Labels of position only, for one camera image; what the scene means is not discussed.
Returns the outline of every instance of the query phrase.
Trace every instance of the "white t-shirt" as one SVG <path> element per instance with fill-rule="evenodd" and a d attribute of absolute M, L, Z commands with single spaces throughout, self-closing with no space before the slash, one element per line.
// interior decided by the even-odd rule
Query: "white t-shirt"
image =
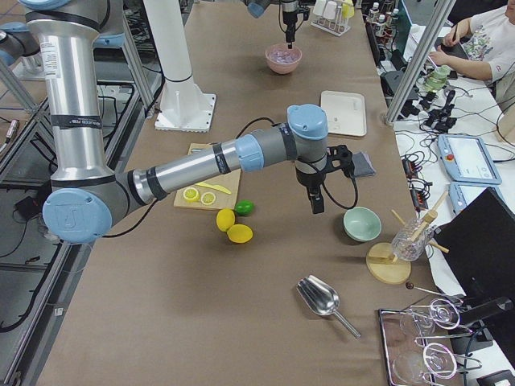
<path fill-rule="evenodd" d="M 515 25 L 505 16 L 506 6 L 472 16 L 471 39 L 463 44 L 470 60 L 488 62 L 492 81 L 515 72 Z"/>

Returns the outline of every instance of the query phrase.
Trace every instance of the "scoop handle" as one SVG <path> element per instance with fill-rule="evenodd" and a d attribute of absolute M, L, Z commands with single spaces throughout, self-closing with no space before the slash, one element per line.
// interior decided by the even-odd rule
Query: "scoop handle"
<path fill-rule="evenodd" d="M 340 314 L 340 312 L 335 311 L 334 315 L 347 330 L 351 331 L 351 334 L 354 335 L 354 338 L 358 339 L 361 337 L 360 332 L 356 330 L 356 328 L 342 314 Z"/>

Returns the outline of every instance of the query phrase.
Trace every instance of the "person's hand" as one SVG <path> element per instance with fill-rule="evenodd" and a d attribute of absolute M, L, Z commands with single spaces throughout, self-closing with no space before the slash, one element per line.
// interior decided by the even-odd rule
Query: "person's hand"
<path fill-rule="evenodd" d="M 436 51 L 432 51 L 429 53 L 429 57 L 437 66 L 443 66 L 444 64 L 448 64 L 449 55 L 442 51 L 442 47 L 438 46 Z"/>
<path fill-rule="evenodd" d="M 459 31 L 455 34 L 455 29 L 458 28 L 458 25 L 456 24 L 454 28 L 451 29 L 451 31 L 443 37 L 442 43 L 446 47 L 454 47 L 456 44 L 459 43 Z"/>

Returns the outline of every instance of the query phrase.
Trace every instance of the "person's arm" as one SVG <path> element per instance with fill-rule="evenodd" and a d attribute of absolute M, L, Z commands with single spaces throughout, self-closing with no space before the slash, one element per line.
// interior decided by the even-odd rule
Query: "person's arm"
<path fill-rule="evenodd" d="M 459 43 L 461 38 L 469 35 L 471 33 L 470 20 L 471 18 L 465 18 L 459 23 L 456 23 L 456 25 L 451 28 L 451 31 L 443 38 L 443 45 L 453 47 Z"/>
<path fill-rule="evenodd" d="M 450 56 L 442 51 L 441 47 L 438 47 L 437 51 L 430 52 L 429 57 L 438 66 L 446 64 L 453 70 L 456 70 L 462 75 L 468 76 L 469 78 L 478 80 L 491 80 L 492 69 L 488 62 L 480 62 L 476 60 L 466 60 Z"/>

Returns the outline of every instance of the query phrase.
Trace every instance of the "metal scoop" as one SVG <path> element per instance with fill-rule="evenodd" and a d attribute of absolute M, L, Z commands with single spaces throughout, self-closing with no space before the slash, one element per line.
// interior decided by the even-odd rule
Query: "metal scoop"
<path fill-rule="evenodd" d="M 361 337 L 359 331 L 338 312 L 340 297 L 330 285 L 313 275 L 309 275 L 299 281 L 297 290 L 315 314 L 320 316 L 334 314 L 341 324 L 343 324 L 347 330 L 351 331 L 355 338 Z"/>

